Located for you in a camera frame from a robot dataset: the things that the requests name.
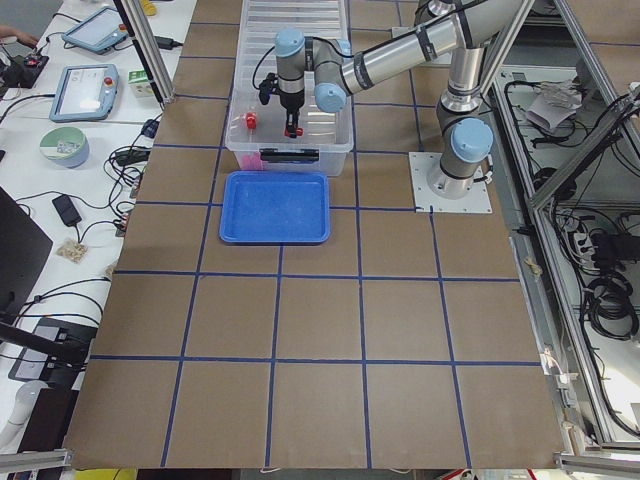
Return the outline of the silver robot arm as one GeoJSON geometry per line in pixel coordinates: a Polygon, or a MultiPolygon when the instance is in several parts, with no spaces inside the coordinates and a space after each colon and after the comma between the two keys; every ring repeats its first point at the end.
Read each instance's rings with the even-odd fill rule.
{"type": "Polygon", "coordinates": [[[450,54],[447,88],[437,105],[444,151],[427,181],[436,195],[461,199],[493,144],[491,129],[477,116],[485,48],[515,19],[521,5],[519,1],[446,1],[441,13],[429,15],[429,4],[422,1],[410,31],[356,53],[337,40],[286,28],[275,37],[275,72],[254,87],[262,104],[279,97],[286,110],[285,134],[295,138],[305,103],[306,73],[314,76],[317,107],[337,113],[348,97],[450,54]]]}

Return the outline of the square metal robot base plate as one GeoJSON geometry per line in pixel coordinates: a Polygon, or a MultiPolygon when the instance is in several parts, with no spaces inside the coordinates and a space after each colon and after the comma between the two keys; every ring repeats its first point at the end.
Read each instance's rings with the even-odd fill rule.
{"type": "Polygon", "coordinates": [[[474,176],[458,180],[441,170],[438,152],[410,152],[409,164],[415,210],[424,213],[491,214],[491,179],[480,166],[474,176]]]}

